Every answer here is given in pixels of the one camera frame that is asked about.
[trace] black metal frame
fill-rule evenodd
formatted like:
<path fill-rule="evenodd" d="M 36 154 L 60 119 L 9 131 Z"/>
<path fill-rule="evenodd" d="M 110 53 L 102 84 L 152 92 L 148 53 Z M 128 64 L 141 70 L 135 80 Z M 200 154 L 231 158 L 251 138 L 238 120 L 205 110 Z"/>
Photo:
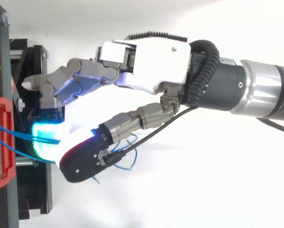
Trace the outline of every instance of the black metal frame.
<path fill-rule="evenodd" d="M 12 100 L 9 30 L 1 16 L 6 12 L 0 6 L 0 96 Z M 0 228 L 18 228 L 17 178 L 0 188 Z"/>
<path fill-rule="evenodd" d="M 22 50 L 19 59 L 11 60 L 11 72 L 16 89 L 13 92 L 15 130 L 31 133 L 33 119 L 31 114 L 37 112 L 39 91 L 28 91 L 21 86 L 23 80 L 30 75 L 46 74 L 47 62 L 42 46 L 27 46 L 26 39 L 10 40 L 10 50 Z M 18 99 L 22 99 L 25 108 L 17 109 Z M 31 142 L 16 139 L 17 150 L 35 156 Z M 52 209 L 51 165 L 36 163 L 33 166 L 18 166 L 18 200 L 19 219 L 29 219 L 29 209 L 40 209 L 41 214 L 48 214 Z"/>

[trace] blue light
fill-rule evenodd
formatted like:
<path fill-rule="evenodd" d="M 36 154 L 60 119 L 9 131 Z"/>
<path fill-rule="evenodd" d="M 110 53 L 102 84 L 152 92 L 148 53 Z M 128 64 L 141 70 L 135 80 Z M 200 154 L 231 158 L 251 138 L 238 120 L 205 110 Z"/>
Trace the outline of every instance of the blue light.
<path fill-rule="evenodd" d="M 49 139 L 62 140 L 69 135 L 70 127 L 67 123 L 35 123 L 32 125 L 32 135 Z M 33 142 L 33 148 L 38 157 L 54 161 L 57 145 Z"/>

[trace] screw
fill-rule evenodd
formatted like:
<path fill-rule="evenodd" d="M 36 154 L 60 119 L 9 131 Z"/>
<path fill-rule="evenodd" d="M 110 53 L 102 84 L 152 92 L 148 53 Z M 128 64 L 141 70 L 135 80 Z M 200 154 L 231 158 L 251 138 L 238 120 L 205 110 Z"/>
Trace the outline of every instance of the screw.
<path fill-rule="evenodd" d="M 49 52 L 48 51 L 43 51 L 43 58 L 49 59 Z"/>
<path fill-rule="evenodd" d="M 18 99 L 18 110 L 21 113 L 23 111 L 23 109 L 26 107 L 25 103 L 23 102 L 23 100 L 20 98 Z"/>
<path fill-rule="evenodd" d="M 1 16 L 0 16 L 0 23 L 5 26 L 8 27 L 10 26 L 10 24 L 8 23 L 8 17 L 7 17 L 7 13 L 4 12 Z"/>
<path fill-rule="evenodd" d="M 239 88 L 242 88 L 242 87 L 243 87 L 243 83 L 242 83 L 242 82 L 239 82 L 239 83 L 238 83 L 238 87 L 239 87 Z"/>

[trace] robotic hand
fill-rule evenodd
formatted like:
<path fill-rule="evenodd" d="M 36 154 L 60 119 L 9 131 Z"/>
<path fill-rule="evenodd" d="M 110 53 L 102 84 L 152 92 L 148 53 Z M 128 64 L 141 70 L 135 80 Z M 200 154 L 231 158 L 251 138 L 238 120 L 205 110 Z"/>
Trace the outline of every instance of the robotic hand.
<path fill-rule="evenodd" d="M 284 67 L 221 58 L 209 41 L 186 42 L 186 38 L 167 33 L 131 35 L 105 42 L 95 61 L 71 59 L 67 67 L 52 74 L 24 80 L 23 87 L 41 92 L 39 115 L 49 122 L 62 121 L 63 106 L 102 86 L 162 93 L 160 103 L 120 113 L 84 136 L 72 135 L 72 145 L 61 141 L 56 163 L 69 182 L 84 181 L 116 164 L 127 152 L 198 107 L 284 120 Z M 189 108 L 175 116 L 180 105 Z M 156 127 L 128 149 L 107 150 L 133 131 Z"/>

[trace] white wall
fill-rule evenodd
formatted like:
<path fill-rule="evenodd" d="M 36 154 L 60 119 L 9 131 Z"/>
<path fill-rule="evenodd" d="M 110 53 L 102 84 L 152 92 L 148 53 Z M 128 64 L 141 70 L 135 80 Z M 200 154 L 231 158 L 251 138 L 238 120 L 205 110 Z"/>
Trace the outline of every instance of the white wall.
<path fill-rule="evenodd" d="M 11 37 L 49 50 L 49 72 L 73 57 L 93 57 L 106 40 L 148 30 L 211 40 L 222 57 L 284 66 L 284 0 L 0 3 L 10 13 Z M 156 101 L 108 86 L 71 104 L 67 119 L 95 126 Z M 68 183 L 53 167 L 53 210 L 32 211 L 20 227 L 284 228 L 284 133 L 254 118 L 199 109 L 138 152 L 131 172 L 109 168 L 97 175 L 100 185 Z"/>

